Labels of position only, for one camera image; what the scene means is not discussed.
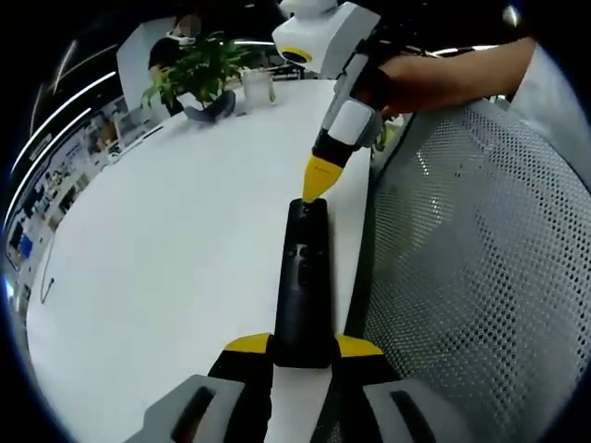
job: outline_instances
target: human arm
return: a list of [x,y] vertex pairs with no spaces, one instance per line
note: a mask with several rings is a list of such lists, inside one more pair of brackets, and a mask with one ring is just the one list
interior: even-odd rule
[[530,38],[449,58],[400,56],[381,69],[392,79],[386,116],[453,106],[517,91],[536,43]]

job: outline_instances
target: fluorescent light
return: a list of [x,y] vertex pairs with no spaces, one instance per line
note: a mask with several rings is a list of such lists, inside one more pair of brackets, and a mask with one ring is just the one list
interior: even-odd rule
[[492,49],[499,46],[498,44],[481,44],[480,46],[472,46],[475,51],[484,51],[485,49]]
[[[112,44],[111,46],[107,46],[106,48],[100,50],[98,53],[95,53],[93,55],[91,55],[88,58],[85,58],[84,60],[82,60],[80,63],[78,63],[77,65],[71,67],[70,69],[68,69],[63,75],[62,75],[62,79],[66,78],[67,76],[69,76],[73,71],[75,71],[76,69],[78,69],[79,67],[81,67],[82,65],[84,65],[85,63],[88,63],[90,60],[92,60],[93,58],[98,57],[101,54],[106,53],[107,51],[111,51],[112,49],[116,48],[117,45],[116,44]],[[53,88],[55,86],[54,83],[52,83],[50,85],[49,88]]]
[[72,43],[70,43],[70,47],[67,48],[66,55],[64,55],[62,63],[60,63],[59,65],[57,75],[55,76],[54,95],[57,92],[57,84],[59,83],[59,80],[62,78],[62,74],[64,73],[64,69],[66,68],[66,64],[70,60],[70,58],[72,58],[72,54],[74,53],[76,46],[78,46],[78,42],[76,40],[73,40]]
[[107,74],[106,76],[103,76],[103,77],[99,78],[98,80],[93,81],[89,86],[87,86],[86,88],[83,88],[83,89],[79,90],[76,94],[74,94],[72,97],[70,97],[68,100],[66,100],[66,102],[64,104],[62,104],[59,108],[57,108],[55,110],[55,112],[53,114],[51,114],[49,116],[49,118],[47,120],[45,120],[37,128],[37,130],[34,132],[34,134],[32,136],[30,136],[29,141],[27,141],[27,143],[25,143],[24,148],[20,151],[20,153],[17,156],[17,159],[15,160],[15,163],[12,165],[12,169],[10,170],[10,173],[12,174],[15,171],[15,168],[17,167],[18,162],[20,162],[20,159],[22,159],[22,156],[25,155],[25,151],[29,148],[29,146],[32,144],[32,142],[35,140],[35,138],[37,136],[39,136],[39,134],[41,134],[41,132],[47,127],[47,125],[50,124],[50,122],[52,120],[54,120],[54,118],[59,113],[61,113],[62,111],[64,111],[67,108],[67,106],[69,106],[69,104],[72,103],[75,99],[77,99],[78,97],[84,95],[86,92],[88,92],[89,90],[91,90],[95,86],[103,83],[106,79],[111,78],[115,74],[116,74],[116,72],[115,71],[112,71],[109,74]]
[[235,44],[252,44],[254,46],[274,46],[273,42],[256,42],[254,40],[236,40]]
[[24,187],[24,185],[27,183],[27,180],[29,180],[29,177],[31,174],[33,174],[33,171],[35,170],[35,168],[37,167],[37,165],[41,162],[41,160],[43,159],[43,157],[45,157],[45,155],[49,152],[49,150],[54,146],[54,144],[61,138],[64,136],[64,134],[73,126],[75,125],[82,117],[84,117],[86,114],[88,114],[90,112],[90,108],[86,108],[86,111],[84,111],[82,114],[80,114],[78,117],[76,117],[74,120],[72,120],[70,123],[68,123],[66,125],[66,127],[64,127],[64,129],[62,129],[59,134],[57,134],[55,136],[55,138],[49,142],[49,144],[45,147],[45,149],[39,154],[39,156],[35,159],[35,162],[33,162],[33,165],[29,168],[29,170],[27,171],[27,173],[25,174],[25,178],[22,179],[22,181],[20,182],[20,185],[18,185],[17,188],[17,192],[15,192],[15,195],[12,197],[12,200],[10,201],[10,205],[8,206],[8,210],[6,211],[6,218],[4,219],[4,223],[3,223],[3,229],[6,228],[6,222],[8,221],[8,217],[10,216],[10,212],[12,212],[12,209],[14,208],[15,204],[17,203],[18,200],[18,195],[20,194],[20,191],[22,191],[22,188]]
[[39,85],[39,90],[37,91],[37,98],[35,99],[35,104],[33,105],[33,112],[30,113],[29,135],[33,133],[33,128],[35,126],[35,115],[37,115],[37,106],[39,106],[39,99],[41,98],[42,92],[43,84]]
[[458,48],[448,48],[448,49],[439,49],[438,51],[434,51],[435,55],[442,55],[442,54],[452,54],[457,53],[459,51]]

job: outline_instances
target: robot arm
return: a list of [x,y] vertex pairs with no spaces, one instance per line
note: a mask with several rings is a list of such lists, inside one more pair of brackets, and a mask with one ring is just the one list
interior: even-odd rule
[[[306,169],[303,199],[311,202],[337,181],[351,154],[380,133],[389,79],[364,54],[380,16],[351,2],[339,6],[337,0],[284,0],[281,8],[293,14],[272,35],[281,56],[337,79]],[[361,100],[361,88],[380,93]]]

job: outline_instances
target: white desk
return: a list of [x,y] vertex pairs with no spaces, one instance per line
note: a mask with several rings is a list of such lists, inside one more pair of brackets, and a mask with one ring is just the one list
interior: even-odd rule
[[[207,374],[229,341],[273,331],[288,205],[301,196],[332,82],[276,87],[274,108],[214,127],[168,120],[105,168],[59,225],[45,305],[41,275],[33,286],[29,346],[48,401],[79,441],[123,441],[162,395]],[[338,330],[368,169],[361,150],[325,196]],[[330,372],[290,372],[275,372],[266,441],[306,441],[320,413]]]

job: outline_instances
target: green leaves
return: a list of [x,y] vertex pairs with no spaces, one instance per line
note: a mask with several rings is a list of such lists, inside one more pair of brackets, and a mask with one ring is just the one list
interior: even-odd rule
[[203,105],[212,102],[228,78],[240,76],[239,70],[246,65],[248,56],[248,50],[224,39],[219,31],[182,49],[184,56],[163,69],[161,77],[144,91],[142,101],[147,100],[149,106],[156,93],[169,103],[186,92],[191,92]]

